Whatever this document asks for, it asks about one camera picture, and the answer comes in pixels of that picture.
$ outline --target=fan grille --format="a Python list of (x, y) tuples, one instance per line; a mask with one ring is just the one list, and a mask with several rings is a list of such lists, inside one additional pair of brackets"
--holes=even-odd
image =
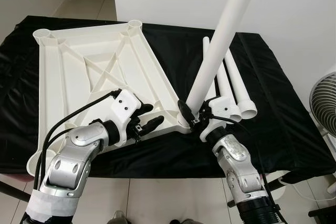
[(310, 93), (310, 108), (319, 124), (336, 137), (336, 72), (315, 84)]

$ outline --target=white pole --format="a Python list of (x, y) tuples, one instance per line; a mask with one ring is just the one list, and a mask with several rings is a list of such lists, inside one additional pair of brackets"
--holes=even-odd
[(334, 194), (336, 192), (336, 182), (328, 187), (327, 192), (330, 194)]
[(186, 104), (198, 114), (250, 0), (227, 0)]
[(247, 93), (244, 82), (240, 76), (239, 70), (232, 57), (230, 49), (225, 54), (225, 63), (227, 71), (229, 72), (233, 90), (235, 91), (235, 96), (237, 99), (238, 107), (242, 114), (243, 119), (251, 119), (256, 116), (257, 108), (253, 101), (251, 101), (250, 96)]
[[(210, 45), (209, 37), (204, 37), (203, 38), (203, 58), (205, 57), (205, 53), (208, 51), (209, 45)], [(205, 101), (215, 96), (216, 96), (215, 81), (212, 81), (211, 86), (205, 96)]]
[(235, 98), (232, 93), (229, 79), (227, 77), (224, 64), (221, 63), (217, 72), (217, 82), (219, 87), (220, 96), (228, 97), (230, 99), (230, 118), (236, 122), (240, 122), (242, 119), (240, 109), (236, 104)]

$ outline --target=shoe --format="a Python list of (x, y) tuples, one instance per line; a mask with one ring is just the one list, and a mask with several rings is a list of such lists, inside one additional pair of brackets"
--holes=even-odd
[(181, 224), (178, 220), (172, 220), (169, 224)]
[(185, 219), (184, 221), (182, 221), (182, 223), (181, 224), (183, 224), (183, 223), (194, 223), (194, 220), (193, 219)]
[(130, 224), (130, 222), (126, 220), (125, 214), (122, 211), (116, 211), (112, 220), (107, 224)]

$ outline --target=table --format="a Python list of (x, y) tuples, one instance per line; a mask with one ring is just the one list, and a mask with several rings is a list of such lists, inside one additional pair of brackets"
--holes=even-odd
[[(118, 22), (27, 16), (0, 46), (0, 173), (25, 173), (37, 149), (40, 28), (68, 29)], [(180, 99), (186, 100), (202, 62), (202, 38), (213, 30), (143, 24), (143, 33)], [(331, 174), (336, 163), (276, 57), (259, 34), (237, 33), (230, 49), (258, 115), (242, 121), (253, 134), (229, 126), (250, 151), (260, 145), (266, 172), (289, 170), (287, 183)], [(197, 133), (162, 135), (99, 155), (90, 176), (119, 178), (224, 177)]]

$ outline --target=floor tile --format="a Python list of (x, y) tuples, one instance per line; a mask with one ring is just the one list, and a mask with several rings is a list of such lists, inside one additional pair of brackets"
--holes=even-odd
[(89, 178), (73, 223), (107, 223), (117, 210), (126, 213), (129, 179)]
[(68, 0), (57, 10), (56, 17), (96, 19), (103, 0)]
[[(33, 186), (34, 186), (34, 182), (28, 182), (24, 191), (26, 193), (32, 194)], [(26, 211), (27, 205), (28, 205), (27, 202), (20, 200), (19, 205), (17, 206), (17, 209), (15, 211), (14, 218), (10, 224), (20, 223), (22, 216)]]
[[(224, 181), (224, 189), (228, 201), (232, 200), (231, 192), (227, 186), (226, 179)], [(296, 184), (299, 191), (307, 196), (313, 197), (308, 182), (302, 181)], [(314, 218), (308, 216), (308, 212), (318, 208), (316, 202), (308, 201), (301, 198), (291, 186), (286, 186), (284, 195), (276, 200), (281, 208), (281, 214), (290, 224), (316, 224)], [(237, 207), (229, 208), (232, 224), (242, 224)]]
[[(310, 189), (315, 199), (330, 199), (336, 196), (336, 193), (329, 194), (327, 188), (336, 181), (333, 175), (314, 177), (308, 180)], [(317, 202), (319, 208), (330, 207), (336, 205), (336, 199)]]
[(223, 183), (207, 179), (131, 179), (127, 219), (133, 224), (168, 224), (192, 218), (230, 223)]
[[(26, 182), (21, 182), (2, 174), (0, 174), (0, 181), (16, 187), (20, 190), (23, 190), (26, 186)], [(10, 224), (18, 204), (18, 199), (0, 193), (0, 223)]]
[(103, 6), (98, 14), (100, 20), (117, 20), (116, 6), (114, 0), (104, 0)]

